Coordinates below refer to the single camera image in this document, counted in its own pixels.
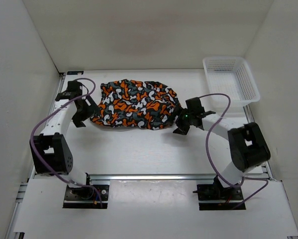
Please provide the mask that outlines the orange camouflage shorts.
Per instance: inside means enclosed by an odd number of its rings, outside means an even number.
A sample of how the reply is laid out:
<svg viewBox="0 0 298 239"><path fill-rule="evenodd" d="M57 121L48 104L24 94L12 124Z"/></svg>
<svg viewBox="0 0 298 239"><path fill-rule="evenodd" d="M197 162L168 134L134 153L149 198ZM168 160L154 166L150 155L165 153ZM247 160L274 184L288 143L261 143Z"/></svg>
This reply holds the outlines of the orange camouflage shorts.
<svg viewBox="0 0 298 239"><path fill-rule="evenodd" d="M100 114L90 118L97 125L159 130L172 126L182 109L177 93L160 82L123 79L100 89Z"/></svg>

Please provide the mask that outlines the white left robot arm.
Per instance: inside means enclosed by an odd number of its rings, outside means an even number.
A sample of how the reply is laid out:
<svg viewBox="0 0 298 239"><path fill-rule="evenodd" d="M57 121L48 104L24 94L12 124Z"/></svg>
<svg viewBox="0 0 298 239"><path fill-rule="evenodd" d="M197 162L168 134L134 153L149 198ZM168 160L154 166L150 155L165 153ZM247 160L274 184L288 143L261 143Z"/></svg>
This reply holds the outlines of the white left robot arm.
<svg viewBox="0 0 298 239"><path fill-rule="evenodd" d="M73 156L65 140L70 123L85 127L85 120L106 127L138 127L159 130L173 125L182 111L177 93L155 81L123 79L100 85L101 100L96 104L93 90L83 90L84 79L67 83L57 94L55 108L40 124L46 124L40 134L37 128L30 136L30 149L35 170L40 175L55 175L66 184L77 187L82 199L89 199L94 187L88 173L74 168Z"/></svg>

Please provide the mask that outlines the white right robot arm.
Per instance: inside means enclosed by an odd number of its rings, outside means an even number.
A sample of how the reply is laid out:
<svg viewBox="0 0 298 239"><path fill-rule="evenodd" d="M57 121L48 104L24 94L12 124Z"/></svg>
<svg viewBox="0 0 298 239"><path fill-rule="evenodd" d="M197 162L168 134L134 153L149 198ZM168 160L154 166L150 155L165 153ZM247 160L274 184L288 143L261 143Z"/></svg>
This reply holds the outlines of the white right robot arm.
<svg viewBox="0 0 298 239"><path fill-rule="evenodd" d="M211 167L216 173L213 194L224 199L231 188L241 186L245 174L271 158L271 153L255 122L241 124L219 115L214 111L205 111L200 98L186 100L187 107L177 111L176 126L173 133L187 135L191 126L207 132L205 149ZM214 133L229 143L231 162L219 172L213 163L208 147L210 134Z"/></svg>

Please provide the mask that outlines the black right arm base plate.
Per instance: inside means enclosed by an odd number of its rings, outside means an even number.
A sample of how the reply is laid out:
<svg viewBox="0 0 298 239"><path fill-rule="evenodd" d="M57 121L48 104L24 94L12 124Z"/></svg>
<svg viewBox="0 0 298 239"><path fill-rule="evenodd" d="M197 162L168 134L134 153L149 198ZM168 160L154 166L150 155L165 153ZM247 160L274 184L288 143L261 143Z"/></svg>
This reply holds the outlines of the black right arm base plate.
<svg viewBox="0 0 298 239"><path fill-rule="evenodd" d="M217 189L213 184L197 184L200 211L246 210L241 188Z"/></svg>

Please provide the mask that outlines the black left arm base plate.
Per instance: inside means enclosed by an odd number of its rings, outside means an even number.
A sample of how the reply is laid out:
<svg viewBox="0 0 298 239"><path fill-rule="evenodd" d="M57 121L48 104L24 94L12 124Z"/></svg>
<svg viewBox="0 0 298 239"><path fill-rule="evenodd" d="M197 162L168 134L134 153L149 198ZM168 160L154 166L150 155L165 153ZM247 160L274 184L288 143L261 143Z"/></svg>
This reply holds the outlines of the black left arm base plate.
<svg viewBox="0 0 298 239"><path fill-rule="evenodd" d="M107 209L109 198L109 181L100 181L94 184L101 196L92 188L66 187L63 200L65 209Z"/></svg>

